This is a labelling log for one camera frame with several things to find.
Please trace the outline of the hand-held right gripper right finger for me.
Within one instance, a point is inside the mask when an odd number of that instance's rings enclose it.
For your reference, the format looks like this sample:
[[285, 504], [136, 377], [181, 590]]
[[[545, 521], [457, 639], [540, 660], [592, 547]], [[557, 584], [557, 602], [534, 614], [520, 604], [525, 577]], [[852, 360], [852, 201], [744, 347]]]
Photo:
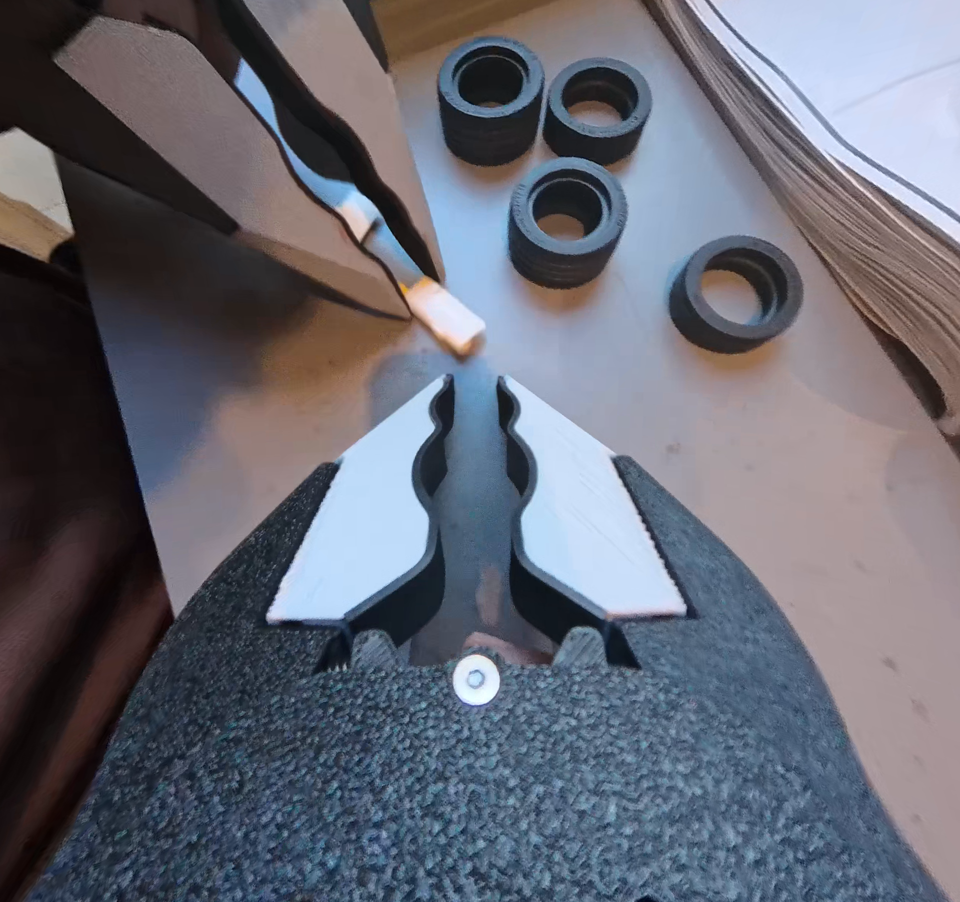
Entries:
[[686, 617], [688, 604], [615, 463], [612, 449], [510, 376], [497, 382], [508, 474], [520, 495], [513, 525], [516, 593], [533, 624], [579, 611], [591, 624]]

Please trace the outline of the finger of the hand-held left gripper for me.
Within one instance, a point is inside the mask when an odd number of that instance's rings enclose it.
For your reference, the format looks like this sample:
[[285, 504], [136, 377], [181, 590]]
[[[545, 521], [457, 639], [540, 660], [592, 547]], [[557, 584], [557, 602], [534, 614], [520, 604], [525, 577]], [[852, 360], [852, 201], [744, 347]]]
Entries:
[[279, 104], [281, 133], [324, 174], [335, 152], [345, 177], [379, 211], [426, 276], [446, 271], [404, 129], [389, 58], [369, 0], [220, 0], [241, 56]]
[[381, 316], [392, 273], [295, 177], [271, 128], [179, 33], [94, 16], [54, 64], [235, 224], [236, 242]]

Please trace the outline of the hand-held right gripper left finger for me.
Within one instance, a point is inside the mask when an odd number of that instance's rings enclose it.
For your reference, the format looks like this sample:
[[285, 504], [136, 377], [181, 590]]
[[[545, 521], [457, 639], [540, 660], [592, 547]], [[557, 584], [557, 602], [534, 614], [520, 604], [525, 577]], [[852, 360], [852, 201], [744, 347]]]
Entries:
[[269, 625], [420, 629], [445, 587], [436, 491], [448, 472], [450, 374], [342, 453], [266, 613]]

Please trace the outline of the white instruction booklet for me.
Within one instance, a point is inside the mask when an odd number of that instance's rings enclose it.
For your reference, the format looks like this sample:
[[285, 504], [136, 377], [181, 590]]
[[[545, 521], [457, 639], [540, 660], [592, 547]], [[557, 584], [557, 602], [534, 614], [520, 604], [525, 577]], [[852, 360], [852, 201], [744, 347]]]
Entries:
[[642, 0], [958, 440], [959, 0]]

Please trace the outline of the grey desk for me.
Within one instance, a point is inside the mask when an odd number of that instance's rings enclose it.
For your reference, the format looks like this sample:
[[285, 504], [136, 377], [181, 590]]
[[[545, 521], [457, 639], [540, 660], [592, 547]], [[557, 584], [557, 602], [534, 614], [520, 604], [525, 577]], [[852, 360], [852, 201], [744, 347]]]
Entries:
[[[769, 193], [640, 0], [552, 0], [475, 33], [524, 41], [549, 77], [583, 56], [635, 65], [652, 123], [618, 172], [626, 234], [592, 285], [513, 270], [520, 162], [474, 169], [442, 141], [435, 79], [465, 33], [394, 70], [450, 287], [486, 320], [456, 366], [411, 324], [309, 296], [288, 272], [88, 171], [61, 169], [94, 313], [175, 616], [322, 462], [451, 372], [450, 567], [420, 638], [443, 660], [505, 632], [510, 501], [496, 424], [509, 374], [636, 459], [743, 560], [798, 633], [896, 827], [958, 900], [958, 459], [877, 338]], [[719, 356], [686, 342], [666, 285], [686, 255], [756, 235], [798, 264], [804, 305], [780, 341]]]

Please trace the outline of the black toy tyre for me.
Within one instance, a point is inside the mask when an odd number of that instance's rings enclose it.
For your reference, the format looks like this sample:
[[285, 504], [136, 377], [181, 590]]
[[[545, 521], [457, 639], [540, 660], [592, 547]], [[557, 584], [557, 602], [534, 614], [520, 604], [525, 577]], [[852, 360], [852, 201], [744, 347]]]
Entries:
[[438, 110], [443, 139], [472, 165], [499, 166], [534, 145], [546, 76], [524, 43], [486, 35], [456, 47], [438, 70]]
[[[553, 215], [581, 224], [581, 237], [562, 239], [544, 231], [540, 220]], [[510, 195], [510, 261], [545, 288], [586, 285], [606, 268], [628, 215], [623, 187], [606, 168], [577, 156], [553, 158], [524, 176]]]
[[[609, 126], [584, 122], [571, 112], [573, 105], [582, 103], [611, 106], [620, 120]], [[636, 149], [652, 104], [649, 83], [629, 63], [609, 56], [584, 58], [562, 69], [552, 80], [542, 136], [558, 156], [610, 165]]]
[[[702, 287], [708, 272], [745, 279], [761, 304], [759, 318], [739, 322], [714, 309]], [[669, 288], [668, 310], [690, 343], [718, 354], [741, 354], [786, 333], [798, 317], [804, 288], [796, 264], [777, 246], [752, 236], [726, 236], [707, 242], [684, 261]]]

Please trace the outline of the person's brown shirt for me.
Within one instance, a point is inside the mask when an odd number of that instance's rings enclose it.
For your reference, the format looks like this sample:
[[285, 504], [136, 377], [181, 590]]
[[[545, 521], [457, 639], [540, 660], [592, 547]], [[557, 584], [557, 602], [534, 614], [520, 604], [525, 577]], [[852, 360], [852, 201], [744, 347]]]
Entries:
[[2, 900], [38, 877], [173, 621], [85, 290], [2, 247]]

